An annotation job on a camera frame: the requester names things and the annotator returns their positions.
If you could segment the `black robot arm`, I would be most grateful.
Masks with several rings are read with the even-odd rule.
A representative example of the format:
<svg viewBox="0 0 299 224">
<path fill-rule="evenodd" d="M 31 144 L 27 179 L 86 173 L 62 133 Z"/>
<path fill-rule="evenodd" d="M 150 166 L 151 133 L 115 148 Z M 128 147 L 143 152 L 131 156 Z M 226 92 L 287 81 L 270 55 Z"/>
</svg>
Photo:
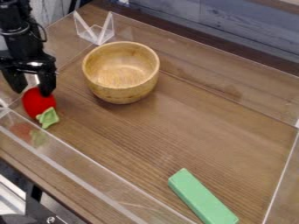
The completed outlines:
<svg viewBox="0 0 299 224">
<path fill-rule="evenodd" d="M 43 48 L 47 33 L 32 16 L 31 0 L 0 0 L 0 72 L 11 89 L 20 94 L 28 86 L 26 74 L 36 74 L 38 88 L 50 96 L 56 88 L 56 58 Z"/>
</svg>

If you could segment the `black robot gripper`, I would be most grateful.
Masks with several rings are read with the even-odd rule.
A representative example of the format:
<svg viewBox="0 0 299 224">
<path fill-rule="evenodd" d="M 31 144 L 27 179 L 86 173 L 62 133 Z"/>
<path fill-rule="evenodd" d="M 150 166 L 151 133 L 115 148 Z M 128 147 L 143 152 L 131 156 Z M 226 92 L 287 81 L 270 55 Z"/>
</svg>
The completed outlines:
<svg viewBox="0 0 299 224">
<path fill-rule="evenodd" d="M 0 51 L 0 68 L 38 74 L 42 95 L 48 97 L 56 88 L 56 59 L 43 49 L 46 39 L 39 31 L 2 31 L 7 49 Z M 11 89 L 20 94 L 28 86 L 23 73 L 3 71 Z"/>
</svg>

